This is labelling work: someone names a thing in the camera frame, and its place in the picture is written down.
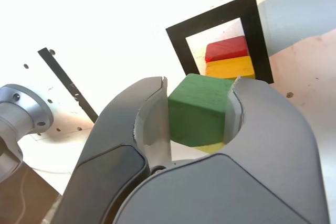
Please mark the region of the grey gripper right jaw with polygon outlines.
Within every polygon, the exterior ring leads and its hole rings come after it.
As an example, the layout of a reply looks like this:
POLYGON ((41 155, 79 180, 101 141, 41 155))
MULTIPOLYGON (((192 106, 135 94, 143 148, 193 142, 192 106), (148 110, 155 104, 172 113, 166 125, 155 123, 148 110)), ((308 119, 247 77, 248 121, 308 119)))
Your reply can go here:
POLYGON ((329 223, 316 138, 269 84, 237 79, 218 152, 142 182, 115 223, 329 223))

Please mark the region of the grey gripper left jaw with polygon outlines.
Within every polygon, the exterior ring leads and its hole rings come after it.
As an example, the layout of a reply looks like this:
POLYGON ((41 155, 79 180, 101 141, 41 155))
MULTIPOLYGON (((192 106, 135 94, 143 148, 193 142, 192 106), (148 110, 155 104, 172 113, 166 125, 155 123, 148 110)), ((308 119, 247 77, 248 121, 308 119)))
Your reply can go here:
POLYGON ((112 223, 151 168, 171 159, 167 78, 141 79, 100 113, 52 223, 112 223))

